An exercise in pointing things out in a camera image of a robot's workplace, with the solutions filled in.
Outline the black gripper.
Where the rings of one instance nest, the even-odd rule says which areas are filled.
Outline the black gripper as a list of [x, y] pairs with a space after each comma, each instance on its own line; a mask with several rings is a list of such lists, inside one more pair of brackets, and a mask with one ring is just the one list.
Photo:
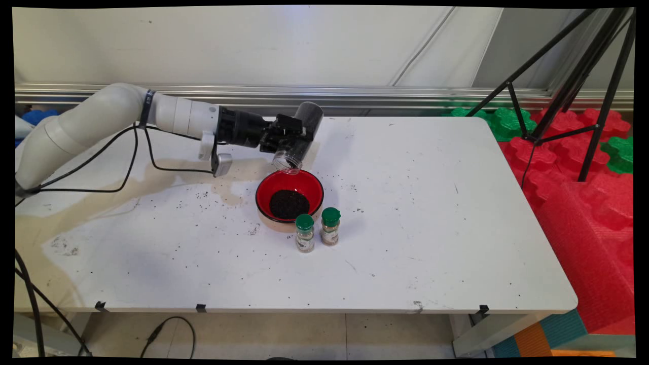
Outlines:
[[295, 141], [312, 142], [314, 132], [300, 119], [278, 114], [274, 120], [274, 136], [264, 136], [271, 122], [262, 116], [221, 108], [217, 126], [217, 144], [234, 144], [259, 148], [262, 153], [274, 154]]

